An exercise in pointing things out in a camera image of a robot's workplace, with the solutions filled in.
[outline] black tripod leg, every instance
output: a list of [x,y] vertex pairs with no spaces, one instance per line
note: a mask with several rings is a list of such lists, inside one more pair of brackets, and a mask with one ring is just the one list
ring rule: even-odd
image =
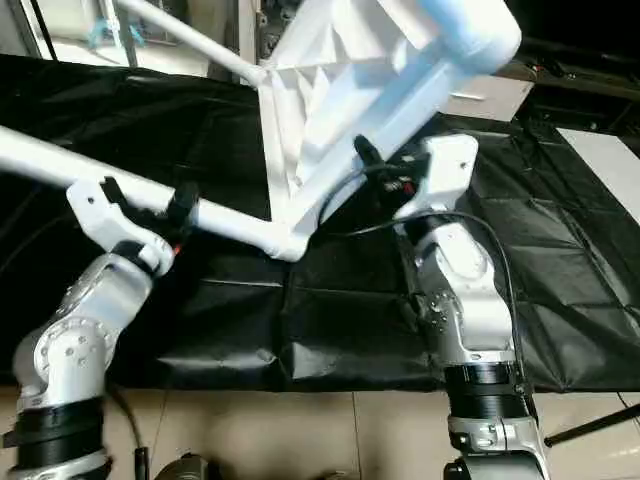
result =
[[547,447],[551,448],[560,443],[573,440],[574,438],[582,437],[584,435],[588,435],[589,433],[598,432],[605,428],[612,427],[613,425],[626,422],[627,420],[631,420],[637,416],[640,416],[640,403],[638,405],[634,405],[633,407],[628,407],[624,410],[620,410],[619,412],[607,415],[606,417],[594,420],[593,422],[585,423],[584,425],[580,425],[579,427],[572,428],[570,430],[567,430],[566,432],[551,435],[550,437],[545,438],[544,444]]

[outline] white plastic object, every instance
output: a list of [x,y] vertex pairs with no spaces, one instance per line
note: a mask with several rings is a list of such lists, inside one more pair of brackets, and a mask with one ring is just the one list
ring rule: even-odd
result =
[[420,180],[414,197],[400,208],[395,218],[405,218],[420,210],[453,210],[469,188],[478,154],[478,141],[470,135],[447,135],[426,139],[422,148],[429,153],[429,170]]
[[[196,225],[290,261],[304,254],[326,196],[361,167],[356,135],[388,159],[451,92],[508,62],[521,38],[503,0],[307,0],[259,67],[145,0],[117,1],[257,88],[272,222],[201,201]],[[167,187],[72,153],[55,150],[57,164],[38,162],[27,153],[43,154],[41,145],[10,151],[8,137],[0,130],[0,167],[65,187],[112,175],[132,203],[155,210],[170,198]],[[343,189],[326,213],[358,186]]]
[[[174,194],[173,188],[4,127],[0,127],[0,170],[65,189],[81,180],[114,177],[129,203],[156,213],[167,208]],[[274,223],[204,199],[192,220],[202,230],[254,245],[275,258],[295,261],[306,248]]]
[[125,217],[116,203],[107,200],[97,181],[79,181],[67,189],[67,200],[84,234],[106,252],[120,242],[134,241],[143,245],[138,254],[158,275],[166,274],[173,265],[173,249],[156,233],[142,228]]

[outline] black cable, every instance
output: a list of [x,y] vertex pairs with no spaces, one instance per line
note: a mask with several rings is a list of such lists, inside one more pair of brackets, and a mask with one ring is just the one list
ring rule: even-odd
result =
[[47,223],[42,225],[40,228],[35,230],[31,235],[29,235],[18,247],[16,247],[9,255],[7,255],[5,261],[0,265],[0,276],[5,272],[5,270],[11,265],[11,263],[33,242],[35,242],[41,235],[46,233],[49,229],[55,227],[58,223],[63,220],[71,220],[73,215],[71,213],[64,213],[53,219],[49,220]]
[[138,422],[136,421],[136,418],[131,411],[131,407],[129,407],[129,404],[116,386],[110,385],[107,388],[107,393],[127,418],[129,426],[131,427],[131,433],[133,434],[133,440],[135,441],[136,448],[142,448],[142,435],[140,435],[140,428],[138,427]]
[[[616,392],[616,394],[618,395],[618,399],[622,402],[622,405],[624,405],[624,408],[626,408],[627,410],[630,409],[631,407],[629,406],[627,401],[622,397],[622,393]],[[640,418],[633,417],[633,423],[635,423],[636,426],[640,429]]]
[[[456,212],[456,211],[445,211],[445,212],[435,212],[433,210],[419,210],[411,215],[408,215],[406,217],[403,218],[396,218],[393,220],[389,220],[387,222],[384,223],[380,223],[378,225],[373,225],[370,227],[364,227],[364,228],[360,228],[358,230],[354,230],[351,232],[344,232],[344,233],[331,233],[330,235],[333,237],[338,237],[338,238],[349,238],[349,237],[357,237],[360,235],[366,235],[368,233],[372,233],[372,232],[377,232],[379,230],[384,230],[387,228],[391,228],[394,227],[396,225],[403,225],[407,222],[411,222],[414,220],[419,220],[419,219],[423,219],[423,218],[459,218],[459,219],[463,219],[463,220],[470,220],[472,222],[475,222],[476,224],[480,225],[485,232],[489,235],[490,239],[491,239],[491,243],[493,243],[494,247],[498,250],[498,253],[500,255],[500,263],[501,263],[501,267],[502,267],[502,272],[504,275],[504,282],[505,282],[505,291],[506,291],[506,297],[507,297],[507,305],[509,308],[509,313],[511,314],[511,329],[512,329],[512,337],[513,337],[513,342],[514,342],[514,351],[515,351],[515,356],[516,356],[516,365],[517,365],[517,369],[518,369],[518,373],[520,376],[520,381],[524,384],[523,386],[525,388],[528,388],[529,384],[527,382],[527,376],[525,373],[525,368],[524,368],[524,355],[522,352],[522,339],[520,338],[520,329],[518,327],[518,313],[517,313],[517,309],[516,309],[516,300],[515,300],[515,294],[513,291],[513,280],[512,280],[512,275],[511,275],[511,268],[509,266],[509,259],[507,257],[507,253],[502,245],[502,242],[500,241],[500,238],[498,237],[498,234],[496,233],[496,231],[491,227],[491,225],[489,225],[487,222],[485,222],[484,220],[482,220],[481,218],[472,215],[470,213],[464,213],[464,212]],[[527,395],[527,404],[529,407],[529,410],[531,412],[531,415],[534,416],[536,419],[538,418],[537,412],[536,412],[536,408],[535,405],[533,404],[533,401],[530,399],[531,395]]]
[[44,42],[47,44],[47,48],[49,49],[49,54],[51,55],[51,59],[57,62],[58,56],[56,55],[55,48],[53,48],[51,35],[49,35],[49,29],[47,28],[47,24],[45,23],[44,17],[42,16],[42,10],[40,10],[40,5],[38,5],[38,0],[31,0],[31,8],[33,8],[33,13],[36,15],[36,20],[38,21],[40,32],[42,32],[42,38],[44,38]]
[[142,444],[142,435],[140,434],[140,428],[138,427],[136,417],[133,414],[131,407],[129,407],[129,404],[115,385],[109,385],[109,387],[107,387],[107,393],[118,408],[120,408],[120,411],[122,411],[124,416],[127,418],[129,426],[131,427],[131,433],[133,434],[134,442],[136,444],[136,448],[133,452],[135,479],[149,480],[149,449]]
[[340,180],[340,182],[325,197],[324,202],[322,202],[322,205],[320,206],[320,210],[318,211],[318,220],[317,220],[316,230],[318,230],[320,228],[320,225],[322,225],[322,223],[324,222],[325,220],[324,216],[327,211],[327,208],[329,208],[329,204],[336,197],[336,195],[338,195],[338,193],[340,193],[344,189],[344,187],[349,185],[351,182],[353,182],[356,178],[360,177],[361,175],[367,175],[369,173],[382,172],[382,171],[410,173],[411,169],[409,166],[391,165],[388,163],[383,163],[380,165],[369,165],[367,167],[361,168],[360,170],[351,172],[349,175],[347,175],[342,180]]
[[[379,164],[379,165],[369,165],[369,166],[365,166],[359,170],[356,170],[354,172],[351,172],[349,175],[347,175],[345,178],[343,178],[327,195],[327,197],[324,199],[324,202],[322,203],[322,206],[320,207],[320,210],[318,212],[318,217],[317,217],[317,229],[320,229],[320,226],[322,225],[324,219],[324,215],[325,212],[329,206],[329,204],[331,203],[331,201],[336,197],[336,195],[338,193],[340,193],[342,191],[343,188],[345,188],[348,184],[350,184],[352,181],[354,181],[356,178],[360,177],[361,175],[367,175],[369,173],[374,173],[374,172],[381,172],[381,171],[395,171],[395,172],[407,172],[409,170],[409,166],[401,166],[401,165],[391,165],[391,164]],[[527,381],[527,376],[526,376],[526,372],[525,372],[525,367],[524,367],[524,354],[523,354],[523,349],[522,349],[522,339],[520,338],[520,329],[519,329],[519,322],[518,322],[518,317],[517,317],[517,309],[516,309],[516,300],[515,300],[515,294],[513,291],[513,280],[512,280],[512,275],[511,275],[511,268],[509,266],[509,259],[507,257],[507,253],[502,245],[502,242],[500,241],[500,238],[498,237],[498,234],[495,232],[495,230],[491,227],[491,225],[489,225],[487,222],[485,222],[484,220],[482,220],[481,218],[469,214],[469,213],[464,213],[464,212],[435,212],[433,210],[421,210],[418,212],[413,213],[412,215],[409,215],[407,217],[404,218],[398,218],[398,219],[393,219],[393,220],[389,220],[387,222],[384,223],[380,223],[378,225],[373,225],[370,227],[365,227],[365,228],[361,228],[358,230],[354,230],[352,232],[345,232],[345,233],[330,233],[330,236],[333,237],[342,237],[342,238],[349,238],[349,237],[356,237],[356,236],[360,236],[360,235],[366,235],[368,233],[372,233],[372,232],[376,232],[379,230],[384,230],[387,228],[391,228],[393,226],[396,225],[402,225],[405,224],[407,222],[413,221],[413,220],[419,220],[419,219],[423,219],[423,218],[427,218],[427,217],[440,217],[440,218],[460,218],[463,220],[470,220],[472,222],[475,222],[476,224],[480,225],[485,232],[487,232],[487,234],[489,235],[491,242],[494,244],[494,247],[498,250],[498,253],[500,254],[500,263],[501,263],[501,267],[502,267],[502,271],[503,271],[503,275],[504,275],[504,279],[505,279],[505,290],[506,290],[506,297],[507,297],[507,305],[509,308],[509,313],[511,314],[511,326],[512,326],[512,336],[513,336],[513,342],[514,342],[514,350],[515,350],[515,356],[516,356],[516,365],[517,365],[517,369],[518,369],[518,373],[520,376],[520,381],[522,382],[522,386],[524,388],[530,389],[530,385]],[[536,408],[535,405],[533,403],[532,400],[532,395],[531,395],[531,391],[528,391],[527,393],[529,393],[529,395],[527,395],[527,404],[529,406],[529,410],[531,411],[531,414],[536,418],[536,420],[538,419],[538,415],[536,412]]]

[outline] black plastic sheet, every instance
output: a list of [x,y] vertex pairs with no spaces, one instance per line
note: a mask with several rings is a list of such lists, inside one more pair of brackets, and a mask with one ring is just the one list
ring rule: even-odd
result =
[[[0,69],[0,124],[166,184],[196,181],[210,200],[269,218],[252,90],[19,57],[0,56]],[[537,387],[639,389],[638,225],[550,126],[439,117],[423,133],[451,131],[480,141],[461,208],[507,247]],[[380,220],[374,205],[364,188],[329,227]],[[0,247],[9,382],[19,340],[100,249],[62,191],[7,174]],[[406,292],[391,232],[313,242],[295,265],[196,233],[122,335],[111,374],[139,387],[433,390],[421,329],[402,314]]]

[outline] white tube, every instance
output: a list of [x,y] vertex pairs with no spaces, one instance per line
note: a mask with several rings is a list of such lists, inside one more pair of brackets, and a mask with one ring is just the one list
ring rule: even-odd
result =
[[[155,212],[163,211],[174,189],[97,160],[70,152],[50,143],[0,127],[0,171],[8,171],[34,180],[68,188],[78,180],[102,180],[114,177],[133,205]],[[288,251],[290,237],[284,227],[237,212],[202,199],[194,226],[224,237],[256,246],[268,255],[297,260],[304,247]]]
[[204,53],[207,57],[232,72],[237,73],[255,87],[260,85],[267,75],[262,67],[243,60],[231,50],[214,42],[206,35],[185,25],[180,20],[154,7],[145,0],[117,0],[117,2],[127,10],[135,12],[145,20],[163,28],[187,45]]

